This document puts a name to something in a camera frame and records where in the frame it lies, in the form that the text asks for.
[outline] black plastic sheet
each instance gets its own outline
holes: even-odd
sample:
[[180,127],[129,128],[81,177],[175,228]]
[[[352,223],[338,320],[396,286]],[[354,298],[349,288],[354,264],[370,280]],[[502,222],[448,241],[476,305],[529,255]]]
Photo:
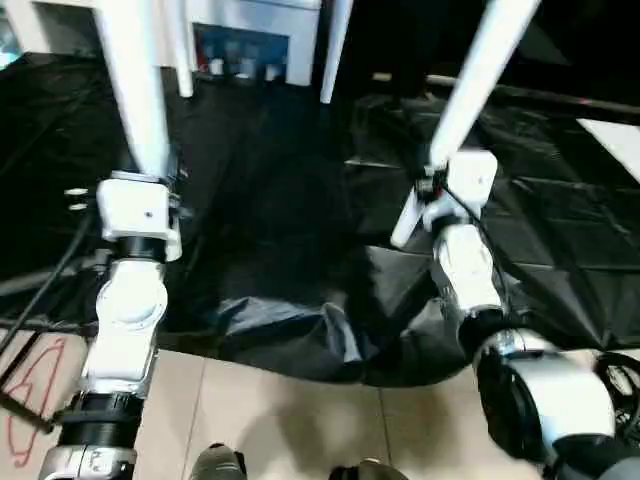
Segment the black plastic sheet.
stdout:
[[[200,82],[184,103],[163,79],[192,215],[168,271],[162,347],[386,386],[437,382],[466,365],[457,326],[439,313],[429,238],[418,232],[404,252],[387,243],[410,185],[398,159],[416,153],[402,129],[389,134],[375,110],[322,107],[306,89]],[[79,222],[63,191],[95,188],[125,142],[98,63],[28,55],[0,73],[0,99],[6,326]],[[412,103],[426,138],[441,108]],[[570,118],[491,107],[469,142],[500,162],[484,218],[518,321],[565,348],[640,346],[636,182]],[[30,327],[95,332],[99,237]]]

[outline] floor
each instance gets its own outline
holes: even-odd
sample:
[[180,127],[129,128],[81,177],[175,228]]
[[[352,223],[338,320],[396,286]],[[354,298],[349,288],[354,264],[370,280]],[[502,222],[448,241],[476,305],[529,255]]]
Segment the floor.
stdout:
[[[80,338],[47,335],[6,390],[50,414],[68,398],[84,354]],[[56,435],[36,435],[6,412],[0,432],[0,478],[36,478]],[[391,390],[315,384],[161,351],[136,444],[136,478],[187,479],[200,451],[218,441],[246,455],[252,479],[326,479],[333,466],[367,457],[411,480],[539,478],[492,444],[469,369],[437,386]]]

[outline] white pole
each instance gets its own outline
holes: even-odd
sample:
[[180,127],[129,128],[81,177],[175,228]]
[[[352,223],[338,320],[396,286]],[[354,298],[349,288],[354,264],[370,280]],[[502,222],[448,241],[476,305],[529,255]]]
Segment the white pole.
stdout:
[[338,76],[342,47],[349,28],[351,7],[353,7],[353,0],[335,0],[333,4],[331,31],[329,32],[329,51],[324,67],[322,91],[320,92],[320,101],[325,104],[331,103],[331,97],[333,96],[333,87]]
[[141,173],[164,177],[169,137],[151,0],[98,0],[95,17],[131,154]]
[[430,166],[445,168],[460,149],[539,4],[540,0],[493,0],[487,6],[431,143]]
[[187,42],[187,8],[184,0],[164,0],[164,11],[178,77],[178,90],[182,98],[190,98],[193,96],[193,78]]

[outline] red marking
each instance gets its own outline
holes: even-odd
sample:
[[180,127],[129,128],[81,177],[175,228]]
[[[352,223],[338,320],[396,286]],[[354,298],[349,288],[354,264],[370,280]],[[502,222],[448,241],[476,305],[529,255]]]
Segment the red marking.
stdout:
[[[43,414],[46,406],[47,406],[47,402],[49,401],[49,395],[51,394],[51,388],[53,387],[53,382],[55,380],[56,374],[58,373],[58,367],[60,366],[60,360],[62,359],[62,354],[64,353],[64,347],[66,345],[66,340],[62,337],[57,338],[53,341],[53,344],[46,348],[39,356],[38,358],[36,358],[36,360],[31,364],[31,366],[27,369],[26,373],[24,374],[24,376],[22,377],[22,380],[20,381],[20,383],[18,383],[17,385],[15,385],[11,390],[9,390],[7,393],[9,395],[12,395],[17,393],[18,391],[22,390],[22,391],[26,391],[26,395],[24,397],[23,400],[23,404],[27,405],[27,403],[29,402],[29,399],[31,398],[31,393],[33,391],[33,382],[29,381],[33,371],[35,370],[35,368],[40,364],[40,362],[51,352],[57,352],[57,356],[55,359],[55,362],[53,364],[53,370],[51,371],[51,375],[49,377],[48,383],[47,383],[47,388],[45,389],[44,392],[44,396],[42,397],[42,403],[40,404],[39,410],[34,409],[36,412],[38,412],[40,415]],[[33,450],[33,445],[35,443],[36,440],[36,434],[38,433],[37,430],[34,428],[33,432],[31,433],[31,436],[29,437],[29,441],[28,444],[26,446],[26,448],[22,449],[22,450],[18,450],[15,446],[14,443],[14,438],[13,438],[13,420],[16,417],[13,416],[9,416],[7,417],[7,444],[9,446],[9,452],[11,453],[11,455],[13,457],[15,457],[15,461],[14,461],[14,466],[16,468],[22,468],[25,465],[27,465],[27,463],[29,463],[29,459],[31,458],[31,451]]]

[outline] shoe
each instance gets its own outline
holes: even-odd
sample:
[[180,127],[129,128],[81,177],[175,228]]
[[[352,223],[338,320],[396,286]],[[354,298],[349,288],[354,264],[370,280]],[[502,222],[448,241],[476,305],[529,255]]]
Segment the shoe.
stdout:
[[244,456],[216,443],[198,456],[189,480],[246,480]]

